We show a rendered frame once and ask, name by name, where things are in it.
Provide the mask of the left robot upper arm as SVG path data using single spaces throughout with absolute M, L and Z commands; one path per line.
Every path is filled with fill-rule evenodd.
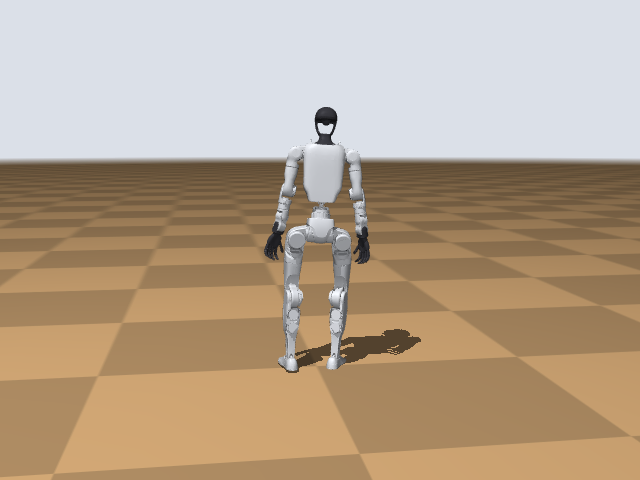
M 282 191 L 283 196 L 294 197 L 296 193 L 297 186 L 294 185 L 294 182 L 299 168 L 297 161 L 303 159 L 305 147 L 306 146 L 294 146 L 288 153 L 284 172 L 285 182 Z

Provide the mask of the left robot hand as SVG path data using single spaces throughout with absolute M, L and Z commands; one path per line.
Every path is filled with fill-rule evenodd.
M 284 233 L 281 231 L 277 231 L 279 226 L 279 223 L 276 221 L 274 223 L 274 226 L 272 228 L 273 233 L 269 236 L 268 240 L 267 240 L 267 244 L 265 246 L 264 249 L 264 253 L 265 256 L 267 256 L 268 258 L 275 260 L 273 257 L 273 252 L 274 252 L 274 256 L 277 260 L 279 260 L 279 258 L 277 257 L 277 247 L 280 246 L 280 250 L 283 253 L 284 250 L 282 248 L 282 244 L 281 244 L 281 235 Z M 270 256 L 271 255 L 271 256 Z

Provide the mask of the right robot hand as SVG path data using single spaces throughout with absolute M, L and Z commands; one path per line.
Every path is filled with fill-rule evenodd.
M 356 235 L 359 238 L 359 240 L 358 240 L 358 245 L 354 250 L 353 254 L 356 254 L 356 252 L 359 249 L 360 250 L 359 257 L 357 260 L 355 260 L 355 262 L 358 262 L 361 259 L 360 262 L 358 262 L 357 264 L 363 264 L 363 263 L 366 263 L 370 258 L 370 251 L 369 251 L 370 247 L 367 240 L 367 237 L 368 237 L 367 227 L 362 228 L 362 235 L 358 235 L 358 234 Z

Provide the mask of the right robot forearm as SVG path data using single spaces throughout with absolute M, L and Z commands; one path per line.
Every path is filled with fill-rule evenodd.
M 354 212 L 355 212 L 355 232 L 358 235 L 362 235 L 362 228 L 363 227 L 367 227 L 368 230 L 368 226 L 367 226 L 367 214 L 366 214 L 366 201 L 365 201 L 365 194 L 364 194 L 364 190 L 362 188 L 362 192 L 363 192 L 363 200 L 362 201 L 357 201 L 356 203 L 353 203 L 353 208 L 354 208 Z M 364 213 L 365 212 L 365 213 Z

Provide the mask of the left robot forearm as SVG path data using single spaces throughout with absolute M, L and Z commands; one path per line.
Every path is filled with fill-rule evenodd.
M 275 218 L 276 218 L 275 222 L 277 221 L 279 223 L 277 231 L 281 231 L 281 232 L 283 232 L 286 229 L 286 222 L 288 221 L 288 218 L 289 218 L 289 215 L 288 215 L 289 208 L 292 202 L 292 200 L 289 200 L 289 198 L 282 197 L 283 186 L 284 186 L 284 183 L 281 187 L 279 200 L 278 200 L 279 204 L 277 208 L 277 213 L 275 215 Z

